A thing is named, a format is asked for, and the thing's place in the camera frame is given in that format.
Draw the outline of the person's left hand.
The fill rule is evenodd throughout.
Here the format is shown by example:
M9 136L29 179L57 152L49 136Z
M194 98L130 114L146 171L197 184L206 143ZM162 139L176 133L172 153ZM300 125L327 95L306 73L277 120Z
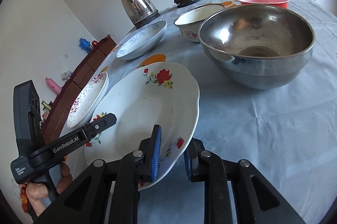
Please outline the person's left hand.
M56 186L58 194L61 194L72 183L72 175L67 164L62 163L60 165L60 173L62 178ZM41 200L49 196L47 186L29 182L26 186L26 195L37 217L40 216L46 209Z

